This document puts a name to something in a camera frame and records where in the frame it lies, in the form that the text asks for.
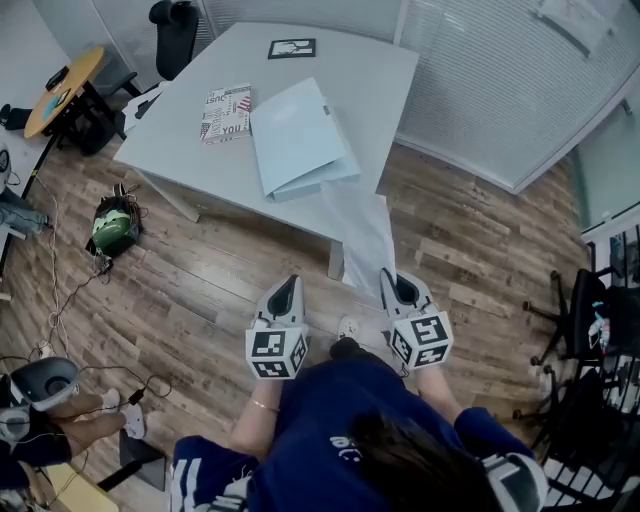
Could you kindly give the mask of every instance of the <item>table leg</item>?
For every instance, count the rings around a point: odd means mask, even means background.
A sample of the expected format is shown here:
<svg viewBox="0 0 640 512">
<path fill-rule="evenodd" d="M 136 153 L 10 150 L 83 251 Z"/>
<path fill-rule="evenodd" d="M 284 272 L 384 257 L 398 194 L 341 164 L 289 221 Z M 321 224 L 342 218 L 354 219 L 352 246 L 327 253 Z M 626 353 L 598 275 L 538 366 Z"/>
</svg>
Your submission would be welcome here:
<svg viewBox="0 0 640 512">
<path fill-rule="evenodd" d="M 100 93 L 95 90 L 90 82 L 86 82 L 82 87 L 87 96 L 95 103 L 96 108 L 100 110 L 100 112 L 102 112 L 109 120 L 109 122 L 114 126 L 114 128 L 116 129 L 116 133 L 120 136 L 120 138 L 122 140 L 125 140 L 127 136 L 124 134 L 123 130 L 118 128 L 118 124 L 116 123 L 116 115 L 113 113 L 113 110 L 109 108 L 109 105 L 107 105 L 107 102 L 104 101 L 102 96 L 100 96 Z"/>
<path fill-rule="evenodd" d="M 192 206 L 189 206 L 182 198 L 169 192 L 166 188 L 162 186 L 161 181 L 157 179 L 155 176 L 150 176 L 142 172 L 140 169 L 136 169 L 135 167 L 134 169 L 142 177 L 142 179 L 144 179 L 149 185 L 153 187 L 153 189 L 156 192 L 158 192 L 158 194 L 160 194 L 167 201 L 169 201 L 169 204 L 171 206 L 173 206 L 176 210 L 178 210 L 182 215 L 184 215 L 191 222 L 198 222 L 198 220 L 200 219 L 200 214 L 198 213 L 198 210 L 196 210 Z"/>
<path fill-rule="evenodd" d="M 339 281 L 344 270 L 344 250 L 342 242 L 331 240 L 331 254 L 329 256 L 329 277 Z"/>
</svg>

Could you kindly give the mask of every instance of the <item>book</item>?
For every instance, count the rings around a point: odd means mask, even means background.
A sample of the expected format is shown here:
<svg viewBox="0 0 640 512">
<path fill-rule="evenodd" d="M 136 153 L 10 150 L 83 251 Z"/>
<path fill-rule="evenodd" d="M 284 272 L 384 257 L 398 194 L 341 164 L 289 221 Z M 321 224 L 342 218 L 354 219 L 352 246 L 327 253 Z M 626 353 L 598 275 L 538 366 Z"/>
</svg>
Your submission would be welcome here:
<svg viewBox="0 0 640 512">
<path fill-rule="evenodd" d="M 251 135 L 251 86 L 234 85 L 210 91 L 204 105 L 200 140 L 215 144 Z"/>
</svg>

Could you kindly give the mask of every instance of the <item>white table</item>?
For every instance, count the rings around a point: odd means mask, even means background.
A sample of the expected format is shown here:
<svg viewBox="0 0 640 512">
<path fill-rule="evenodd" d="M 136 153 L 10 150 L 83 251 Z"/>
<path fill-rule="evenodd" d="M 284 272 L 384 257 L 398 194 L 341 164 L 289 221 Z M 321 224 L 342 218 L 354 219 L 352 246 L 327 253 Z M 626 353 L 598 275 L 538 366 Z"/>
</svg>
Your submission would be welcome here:
<svg viewBox="0 0 640 512">
<path fill-rule="evenodd" d="M 317 56 L 268 60 L 271 41 L 289 38 L 316 38 Z M 330 239 L 329 275 L 337 279 L 342 243 L 320 194 L 282 203 L 268 200 L 251 138 L 204 145 L 199 137 L 207 93 L 249 82 L 256 108 L 274 94 L 314 77 L 360 164 L 361 186 L 375 192 L 417 63 L 417 53 L 374 39 L 306 26 L 237 23 L 162 93 L 115 159 L 135 168 L 194 222 L 198 210 L 175 193 L 173 184 Z"/>
</svg>

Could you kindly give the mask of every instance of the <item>chair leg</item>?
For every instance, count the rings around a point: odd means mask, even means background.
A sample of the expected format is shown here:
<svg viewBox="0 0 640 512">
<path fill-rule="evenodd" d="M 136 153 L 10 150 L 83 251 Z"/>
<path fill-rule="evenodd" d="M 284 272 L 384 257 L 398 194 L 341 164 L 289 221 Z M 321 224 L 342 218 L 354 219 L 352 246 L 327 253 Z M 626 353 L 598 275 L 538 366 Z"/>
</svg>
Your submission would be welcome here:
<svg viewBox="0 0 640 512">
<path fill-rule="evenodd" d="M 543 309 L 538 309 L 533 304 L 531 304 L 531 302 L 529 302 L 528 300 L 522 303 L 522 310 L 529 311 L 530 313 L 533 313 L 536 316 L 546 318 L 547 320 L 551 320 L 552 322 L 557 323 L 560 320 L 560 317 L 558 315 L 554 315 L 553 313 L 549 313 L 548 311 L 545 311 Z"/>
<path fill-rule="evenodd" d="M 544 362 L 547 360 L 547 357 L 549 357 L 549 354 L 556 348 L 561 338 L 562 338 L 562 327 L 558 326 L 555 332 L 553 333 L 553 336 L 551 337 L 551 340 L 549 341 L 549 344 L 547 345 L 547 348 L 545 349 L 544 354 L 542 354 L 542 357 L 538 358 L 536 356 L 533 356 L 531 358 L 531 366 L 542 366 Z"/>
<path fill-rule="evenodd" d="M 554 270 L 551 272 L 551 280 L 556 282 L 558 290 L 558 302 L 560 303 L 560 316 L 569 316 L 569 310 L 567 309 L 567 301 L 564 298 L 564 292 L 562 291 L 562 276 L 560 272 Z"/>
</svg>

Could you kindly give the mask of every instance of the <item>shoe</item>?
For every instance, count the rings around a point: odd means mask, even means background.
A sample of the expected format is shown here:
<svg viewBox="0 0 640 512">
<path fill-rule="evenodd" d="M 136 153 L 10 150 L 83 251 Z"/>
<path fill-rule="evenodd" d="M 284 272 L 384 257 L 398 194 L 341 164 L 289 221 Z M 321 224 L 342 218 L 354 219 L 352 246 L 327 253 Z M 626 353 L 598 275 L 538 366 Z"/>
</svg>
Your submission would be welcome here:
<svg viewBox="0 0 640 512">
<path fill-rule="evenodd" d="M 140 405 L 129 405 L 122 411 L 127 422 L 124 424 L 124 430 L 132 439 L 142 439 L 146 433 L 144 426 L 144 415 Z"/>
<path fill-rule="evenodd" d="M 102 413 L 113 414 L 120 410 L 120 393 L 117 389 L 111 388 L 102 395 Z"/>
<path fill-rule="evenodd" d="M 360 335 L 360 322 L 352 316 L 343 316 L 338 324 L 338 339 L 353 338 L 358 341 Z"/>
</svg>

